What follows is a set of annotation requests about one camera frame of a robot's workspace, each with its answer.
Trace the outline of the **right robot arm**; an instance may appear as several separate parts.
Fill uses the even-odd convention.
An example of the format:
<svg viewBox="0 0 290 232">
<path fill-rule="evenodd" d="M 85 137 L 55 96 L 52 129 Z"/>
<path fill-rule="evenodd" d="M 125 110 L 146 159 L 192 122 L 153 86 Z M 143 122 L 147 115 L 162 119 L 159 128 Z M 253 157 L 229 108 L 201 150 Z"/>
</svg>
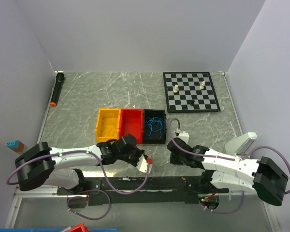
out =
<svg viewBox="0 0 290 232">
<path fill-rule="evenodd" d="M 287 174 L 270 158 L 243 159 L 217 152 L 206 146 L 190 147 L 180 138 L 167 144 L 170 163 L 199 168 L 203 173 L 187 183 L 188 193 L 210 194 L 242 191 L 262 201 L 281 206 L 286 194 Z"/>
</svg>

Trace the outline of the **black plastic bin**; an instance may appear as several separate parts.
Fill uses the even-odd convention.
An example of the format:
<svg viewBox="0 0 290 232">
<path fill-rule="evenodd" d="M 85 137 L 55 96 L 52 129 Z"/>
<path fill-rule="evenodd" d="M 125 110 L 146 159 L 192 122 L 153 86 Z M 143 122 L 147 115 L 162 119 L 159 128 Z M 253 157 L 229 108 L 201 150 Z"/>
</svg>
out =
<svg viewBox="0 0 290 232">
<path fill-rule="evenodd" d="M 144 109 L 143 144 L 165 144 L 166 113 L 165 110 Z"/>
</svg>

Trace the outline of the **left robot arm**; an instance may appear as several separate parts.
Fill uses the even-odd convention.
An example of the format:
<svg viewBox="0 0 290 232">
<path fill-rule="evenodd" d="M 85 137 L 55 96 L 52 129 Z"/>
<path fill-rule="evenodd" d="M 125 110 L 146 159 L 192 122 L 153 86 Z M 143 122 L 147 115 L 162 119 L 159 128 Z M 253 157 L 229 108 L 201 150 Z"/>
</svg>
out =
<svg viewBox="0 0 290 232">
<path fill-rule="evenodd" d="M 17 184 L 21 191 L 42 185 L 57 186 L 74 194 L 81 194 L 88 183 L 80 166 L 101 166 L 124 161 L 140 172 L 149 174 L 151 161 L 144 150 L 137 147 L 137 139 L 127 134 L 119 140 L 111 139 L 82 148 L 62 149 L 41 142 L 15 160 Z"/>
</svg>

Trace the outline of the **red plastic bin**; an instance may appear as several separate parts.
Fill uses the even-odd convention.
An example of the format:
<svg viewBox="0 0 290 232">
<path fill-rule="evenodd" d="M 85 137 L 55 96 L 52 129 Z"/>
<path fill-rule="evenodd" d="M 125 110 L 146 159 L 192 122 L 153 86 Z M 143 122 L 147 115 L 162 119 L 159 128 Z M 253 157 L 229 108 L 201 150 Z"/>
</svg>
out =
<svg viewBox="0 0 290 232">
<path fill-rule="evenodd" d="M 119 138 L 132 134 L 138 144 L 143 143 L 143 109 L 121 109 L 119 123 Z"/>
</svg>

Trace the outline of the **yellow plastic bin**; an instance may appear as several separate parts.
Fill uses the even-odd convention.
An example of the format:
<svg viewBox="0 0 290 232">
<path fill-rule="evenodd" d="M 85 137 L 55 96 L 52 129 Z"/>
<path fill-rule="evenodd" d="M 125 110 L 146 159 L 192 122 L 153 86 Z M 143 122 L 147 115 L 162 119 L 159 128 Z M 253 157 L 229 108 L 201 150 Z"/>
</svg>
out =
<svg viewBox="0 0 290 232">
<path fill-rule="evenodd" d="M 119 138 L 121 109 L 100 108 L 95 126 L 96 142 L 106 142 Z"/>
</svg>

